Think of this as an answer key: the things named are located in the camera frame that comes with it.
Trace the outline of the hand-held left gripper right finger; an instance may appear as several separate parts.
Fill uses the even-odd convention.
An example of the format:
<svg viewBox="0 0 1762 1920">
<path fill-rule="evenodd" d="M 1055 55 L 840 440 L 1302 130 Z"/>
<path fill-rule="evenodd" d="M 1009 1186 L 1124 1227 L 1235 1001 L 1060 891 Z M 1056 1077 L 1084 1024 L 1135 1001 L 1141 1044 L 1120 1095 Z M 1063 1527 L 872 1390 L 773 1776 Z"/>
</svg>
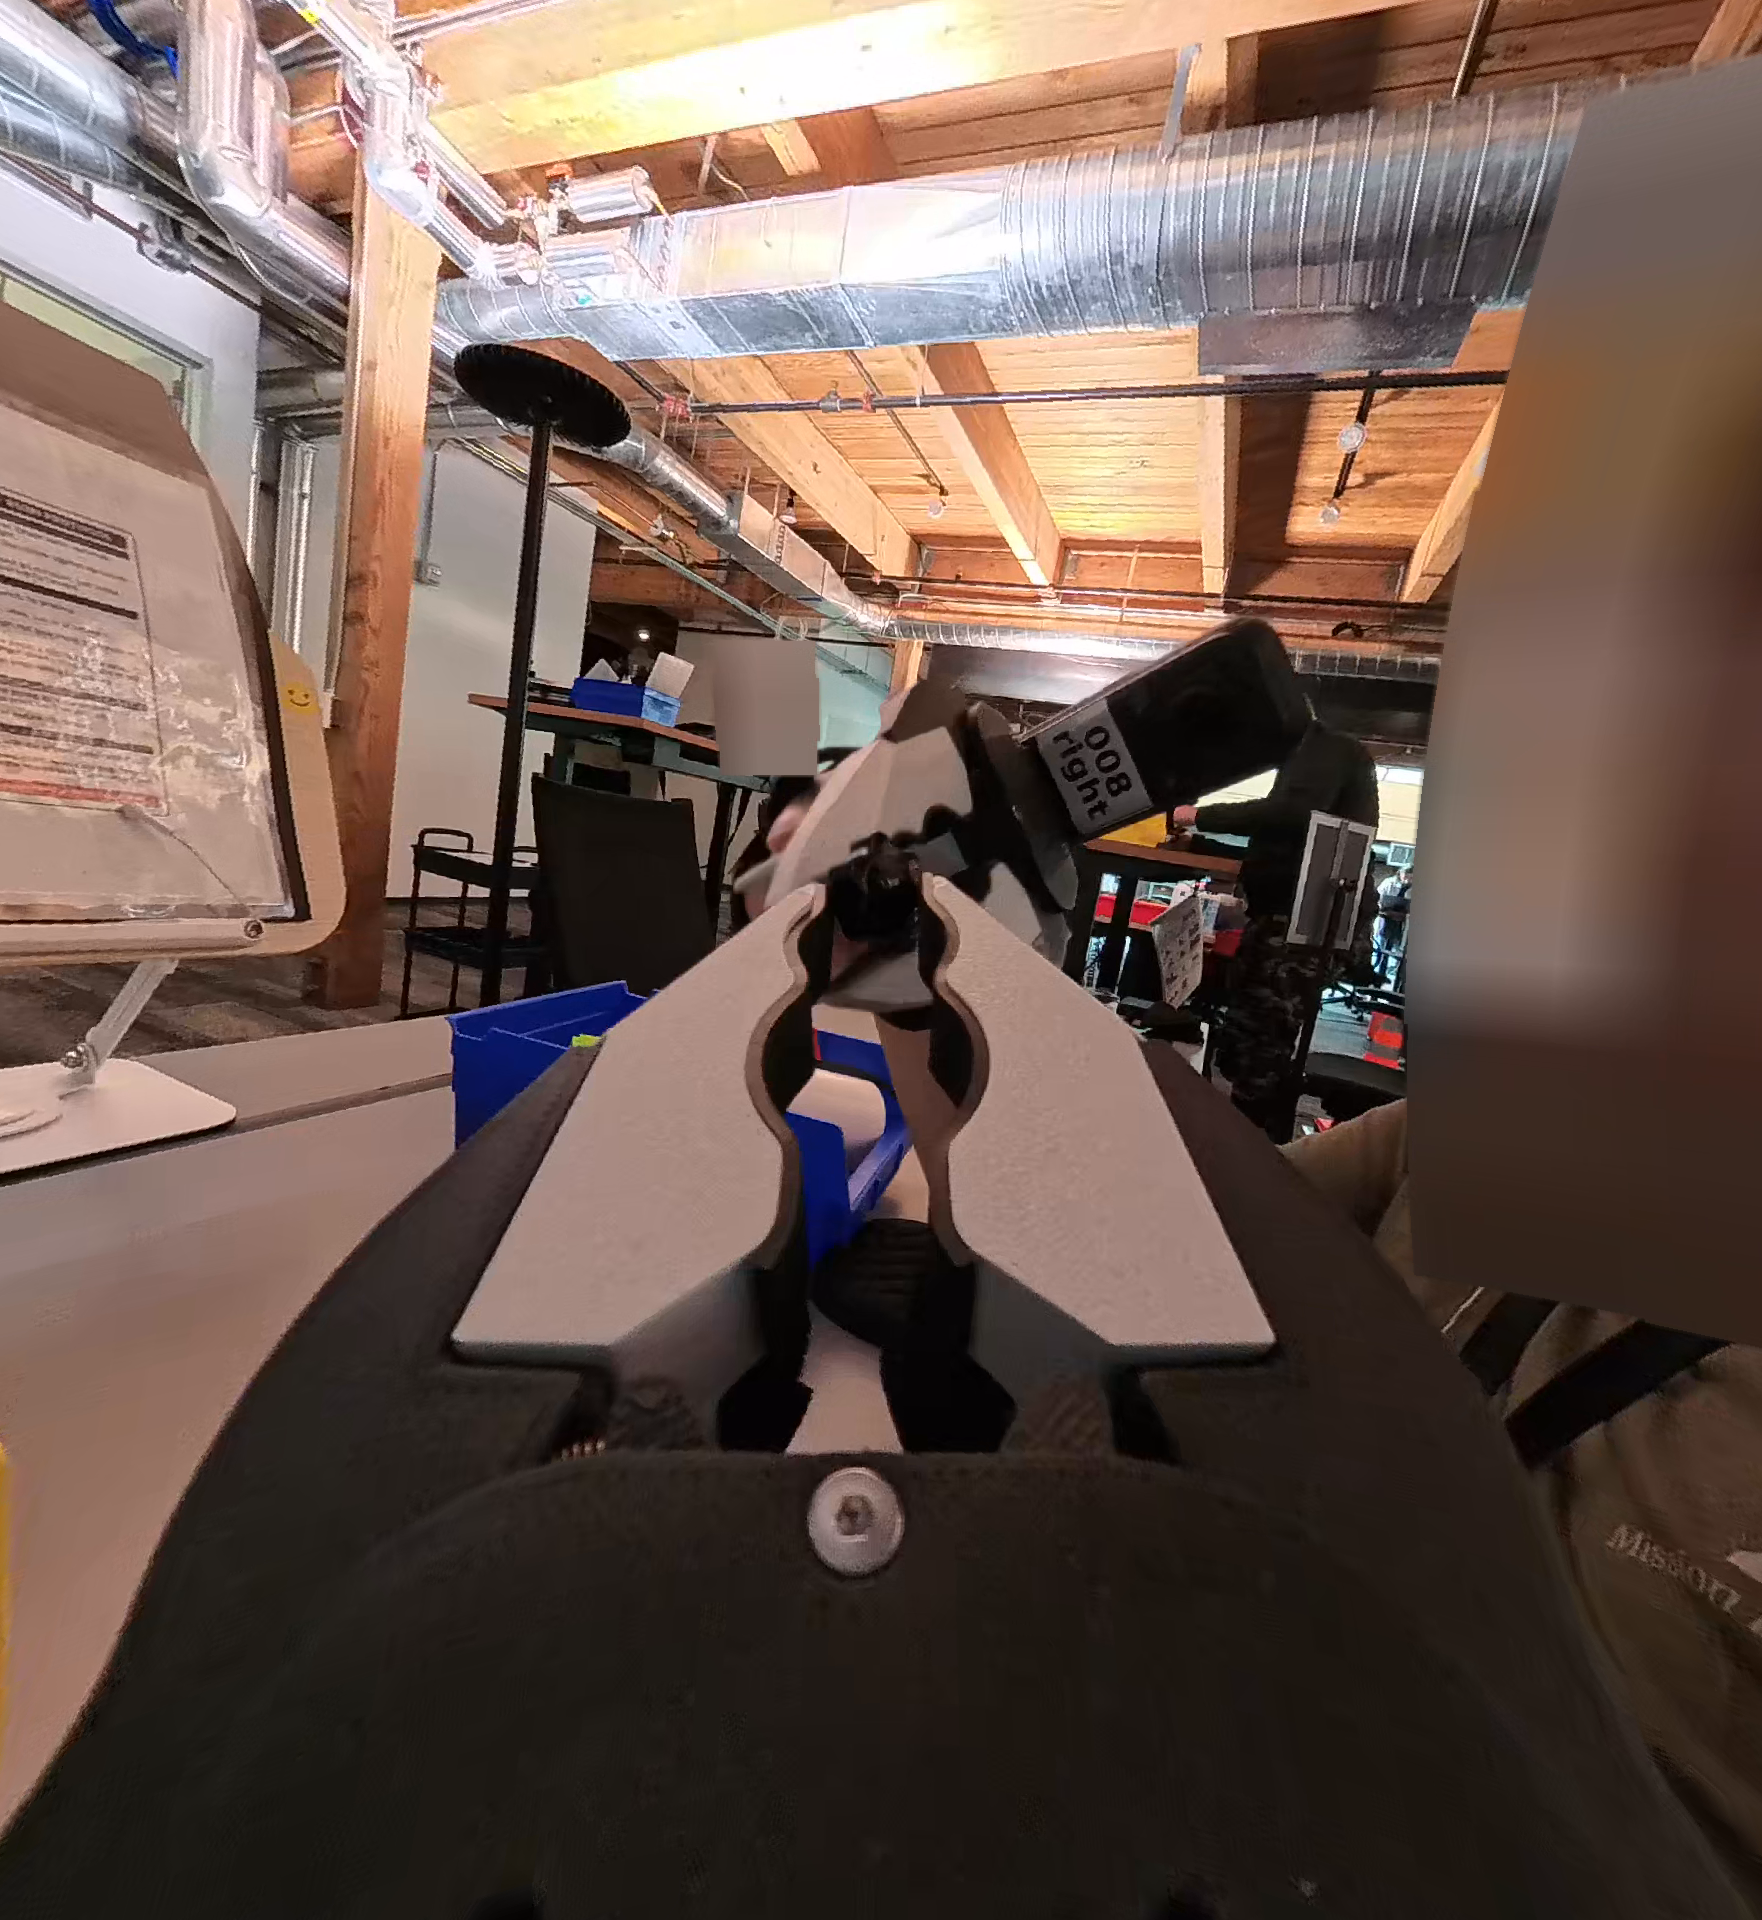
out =
<svg viewBox="0 0 1762 1920">
<path fill-rule="evenodd" d="M 970 1356 L 1027 1402 L 1064 1380 L 1239 1366 L 1274 1332 L 1143 1044 L 943 878 L 920 884 L 920 1026 L 884 1020 Z"/>
</svg>

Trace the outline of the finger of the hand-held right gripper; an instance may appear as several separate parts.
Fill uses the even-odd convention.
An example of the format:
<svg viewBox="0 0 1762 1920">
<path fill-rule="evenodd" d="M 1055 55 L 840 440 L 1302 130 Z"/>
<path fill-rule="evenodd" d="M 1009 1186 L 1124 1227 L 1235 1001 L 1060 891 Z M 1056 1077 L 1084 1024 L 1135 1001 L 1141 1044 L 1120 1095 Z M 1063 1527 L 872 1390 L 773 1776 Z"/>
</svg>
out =
<svg viewBox="0 0 1762 1920">
<path fill-rule="evenodd" d="M 1073 820 L 1041 748 L 987 704 L 966 704 L 958 745 L 970 810 L 956 843 L 958 888 L 1004 930 L 1060 965 L 1078 893 Z"/>
<path fill-rule="evenodd" d="M 821 782 L 782 847 L 740 876 L 740 900 L 774 904 L 824 884 L 877 834 L 918 846 L 964 820 L 974 810 L 966 719 L 952 689 L 904 694 L 884 730 Z"/>
</svg>

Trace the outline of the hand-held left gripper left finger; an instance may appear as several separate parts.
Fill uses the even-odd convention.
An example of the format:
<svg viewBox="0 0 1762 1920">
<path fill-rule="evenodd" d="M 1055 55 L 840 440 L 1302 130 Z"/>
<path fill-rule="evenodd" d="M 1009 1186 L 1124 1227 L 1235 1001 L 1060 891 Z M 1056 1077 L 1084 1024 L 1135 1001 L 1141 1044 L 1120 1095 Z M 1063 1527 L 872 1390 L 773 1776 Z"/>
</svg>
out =
<svg viewBox="0 0 1762 1920">
<path fill-rule="evenodd" d="M 619 1022 L 453 1330 L 477 1363 L 672 1386 L 703 1428 L 751 1428 L 808 1338 L 802 1155 L 826 890 L 768 906 Z"/>
</svg>

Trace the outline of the black knob screw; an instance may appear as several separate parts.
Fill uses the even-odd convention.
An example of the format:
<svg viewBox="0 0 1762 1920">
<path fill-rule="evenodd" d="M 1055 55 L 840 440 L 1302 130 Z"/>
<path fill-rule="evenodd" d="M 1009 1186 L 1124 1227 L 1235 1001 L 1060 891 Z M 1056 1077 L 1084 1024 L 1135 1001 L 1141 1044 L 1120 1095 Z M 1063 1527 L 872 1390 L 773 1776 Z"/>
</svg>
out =
<svg viewBox="0 0 1762 1920">
<path fill-rule="evenodd" d="M 823 886 L 830 921 L 851 947 L 882 956 L 915 946 L 922 864 L 894 834 L 875 830 L 857 842 Z"/>
</svg>

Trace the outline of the blue plastic bin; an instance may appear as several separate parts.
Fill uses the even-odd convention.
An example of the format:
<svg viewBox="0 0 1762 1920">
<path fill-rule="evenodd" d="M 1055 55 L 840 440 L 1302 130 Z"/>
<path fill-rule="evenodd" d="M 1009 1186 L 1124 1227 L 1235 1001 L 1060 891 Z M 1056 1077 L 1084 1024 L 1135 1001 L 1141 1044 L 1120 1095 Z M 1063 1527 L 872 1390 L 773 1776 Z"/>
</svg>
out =
<svg viewBox="0 0 1762 1920">
<path fill-rule="evenodd" d="M 643 999 L 622 980 L 450 1014 L 456 1139 L 471 1139 L 565 1055 L 595 1048 Z M 816 1067 L 786 1120 L 801 1151 L 810 1267 L 849 1246 L 910 1149 L 877 1039 L 814 1029 Z"/>
</svg>

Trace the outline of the wooden desk with black legs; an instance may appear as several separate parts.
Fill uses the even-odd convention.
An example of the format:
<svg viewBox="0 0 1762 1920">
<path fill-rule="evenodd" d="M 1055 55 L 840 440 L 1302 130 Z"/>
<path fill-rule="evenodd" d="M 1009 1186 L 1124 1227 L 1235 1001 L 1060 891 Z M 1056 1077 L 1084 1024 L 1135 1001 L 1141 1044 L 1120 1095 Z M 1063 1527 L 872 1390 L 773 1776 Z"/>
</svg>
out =
<svg viewBox="0 0 1762 1920">
<path fill-rule="evenodd" d="M 537 733 L 555 740 L 552 764 L 559 781 L 570 778 L 582 745 L 604 745 L 619 753 L 630 768 L 665 778 L 702 781 L 719 788 L 713 825 L 705 832 L 702 876 L 710 911 L 720 909 L 726 891 L 736 832 L 751 820 L 753 797 L 768 788 L 766 776 L 736 776 L 720 768 L 719 743 L 713 737 L 652 723 L 643 716 L 610 714 L 568 704 L 529 701 L 514 711 L 506 695 L 471 694 L 473 707 L 497 714 L 504 723 L 504 746 L 516 746 L 516 791 L 526 791 L 530 748 Z"/>
</svg>

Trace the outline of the black chair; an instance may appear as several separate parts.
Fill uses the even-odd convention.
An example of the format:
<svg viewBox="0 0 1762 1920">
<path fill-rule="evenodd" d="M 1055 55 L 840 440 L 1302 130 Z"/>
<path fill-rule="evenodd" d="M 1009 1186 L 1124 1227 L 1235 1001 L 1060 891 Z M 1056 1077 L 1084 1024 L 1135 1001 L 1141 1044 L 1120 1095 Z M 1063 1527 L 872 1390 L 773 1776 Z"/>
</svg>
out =
<svg viewBox="0 0 1762 1920">
<path fill-rule="evenodd" d="M 653 995 L 716 946 L 690 801 L 616 797 L 534 774 L 538 921 L 552 991 Z"/>
</svg>

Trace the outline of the black utility cart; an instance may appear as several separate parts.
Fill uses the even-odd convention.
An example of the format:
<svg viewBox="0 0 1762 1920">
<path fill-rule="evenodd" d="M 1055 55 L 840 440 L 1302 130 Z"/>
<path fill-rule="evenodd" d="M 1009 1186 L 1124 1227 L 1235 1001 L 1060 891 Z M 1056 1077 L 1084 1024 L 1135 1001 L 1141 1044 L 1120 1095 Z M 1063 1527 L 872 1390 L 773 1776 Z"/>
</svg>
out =
<svg viewBox="0 0 1762 1920">
<path fill-rule="evenodd" d="M 541 991 L 547 982 L 545 946 L 532 926 L 537 878 L 537 851 L 532 846 L 516 847 L 506 890 L 504 974 L 516 972 L 525 995 Z M 411 1017 L 413 972 L 419 961 L 435 963 L 447 972 L 446 1011 L 460 1009 L 463 977 L 480 972 L 487 959 L 492 886 L 489 853 L 478 847 L 471 830 L 419 828 L 416 832 L 400 974 L 403 1019 Z"/>
</svg>

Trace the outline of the black ceiling pipe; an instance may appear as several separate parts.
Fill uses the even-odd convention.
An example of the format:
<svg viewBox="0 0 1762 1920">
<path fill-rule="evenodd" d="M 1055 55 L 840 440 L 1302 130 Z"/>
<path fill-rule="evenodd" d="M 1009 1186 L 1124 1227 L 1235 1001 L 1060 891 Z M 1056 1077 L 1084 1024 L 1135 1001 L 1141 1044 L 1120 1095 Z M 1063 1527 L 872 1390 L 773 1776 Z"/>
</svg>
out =
<svg viewBox="0 0 1762 1920">
<path fill-rule="evenodd" d="M 821 399 L 720 399 L 657 398 L 659 419 L 782 419 L 782 417 L 882 417 L 933 411 L 1037 409 L 1053 406 L 1117 406 L 1188 399 L 1313 398 L 1325 394 L 1368 396 L 1389 391 L 1459 391 L 1502 388 L 1509 369 L 1446 371 L 1323 371 L 1195 377 L 1186 381 L 1131 381 L 1094 388 L 981 389 L 824 396 Z"/>
</svg>

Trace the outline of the black floor lamp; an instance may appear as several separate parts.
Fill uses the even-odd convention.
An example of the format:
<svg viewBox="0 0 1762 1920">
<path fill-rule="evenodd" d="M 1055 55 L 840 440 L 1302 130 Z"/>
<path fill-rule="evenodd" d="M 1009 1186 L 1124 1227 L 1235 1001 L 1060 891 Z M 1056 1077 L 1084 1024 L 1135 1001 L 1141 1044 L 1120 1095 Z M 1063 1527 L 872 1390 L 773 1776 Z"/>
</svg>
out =
<svg viewBox="0 0 1762 1920">
<path fill-rule="evenodd" d="M 631 417 L 624 398 L 601 379 L 534 349 L 513 345 L 467 347 L 458 352 L 456 377 L 473 403 L 484 407 L 497 419 L 526 428 L 530 434 L 478 986 L 478 1005 L 495 1007 L 502 995 L 506 969 L 521 813 L 519 791 L 525 773 L 532 639 L 552 450 L 557 440 L 565 440 L 590 452 L 604 452 L 630 438 Z"/>
</svg>

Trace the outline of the foil wrapped pipes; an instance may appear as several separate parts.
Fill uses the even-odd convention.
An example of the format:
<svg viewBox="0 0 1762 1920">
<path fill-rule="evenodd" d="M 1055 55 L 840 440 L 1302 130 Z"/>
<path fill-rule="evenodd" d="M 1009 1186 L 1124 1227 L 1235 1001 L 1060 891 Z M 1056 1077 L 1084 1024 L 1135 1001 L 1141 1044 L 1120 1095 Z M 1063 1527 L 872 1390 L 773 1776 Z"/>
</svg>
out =
<svg viewBox="0 0 1762 1920">
<path fill-rule="evenodd" d="M 353 366 L 405 296 L 382 268 L 358 264 L 349 240 L 287 183 L 285 80 L 253 4 L 182 4 L 174 93 L 164 96 L 99 55 L 36 4 L 0 4 L 0 154 L 108 183 L 174 212 L 188 197 L 272 294 L 342 318 Z M 303 4 L 342 52 L 358 89 L 364 183 L 374 214 L 423 237 L 477 294 L 416 294 L 402 340 L 450 369 L 475 342 L 565 339 L 619 366 L 659 356 L 659 328 L 616 322 L 590 300 L 570 314 L 559 248 L 498 243 L 510 205 L 432 125 L 427 80 L 391 30 L 360 4 Z"/>
</svg>

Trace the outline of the large round silver duct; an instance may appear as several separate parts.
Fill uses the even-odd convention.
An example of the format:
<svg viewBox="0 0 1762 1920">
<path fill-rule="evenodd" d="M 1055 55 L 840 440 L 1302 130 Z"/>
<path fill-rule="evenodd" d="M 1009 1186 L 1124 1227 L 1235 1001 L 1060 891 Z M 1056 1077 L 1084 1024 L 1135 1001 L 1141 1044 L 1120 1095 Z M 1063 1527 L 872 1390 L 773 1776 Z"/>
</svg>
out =
<svg viewBox="0 0 1762 1920">
<path fill-rule="evenodd" d="M 1192 335 L 1197 371 L 1446 369 L 1526 300 L 1594 86 L 1490 93 L 565 235 L 447 282 L 463 345 L 616 364 Z"/>
</svg>

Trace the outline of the wooden post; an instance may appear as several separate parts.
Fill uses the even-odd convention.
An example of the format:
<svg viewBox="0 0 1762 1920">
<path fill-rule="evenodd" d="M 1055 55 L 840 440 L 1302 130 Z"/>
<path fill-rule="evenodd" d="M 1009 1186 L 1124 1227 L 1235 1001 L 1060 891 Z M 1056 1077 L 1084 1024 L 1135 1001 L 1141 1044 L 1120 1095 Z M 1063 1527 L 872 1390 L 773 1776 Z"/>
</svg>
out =
<svg viewBox="0 0 1762 1920">
<path fill-rule="evenodd" d="M 346 904 L 311 982 L 328 1011 L 382 997 L 440 261 L 422 230 L 358 181 L 328 724 Z"/>
</svg>

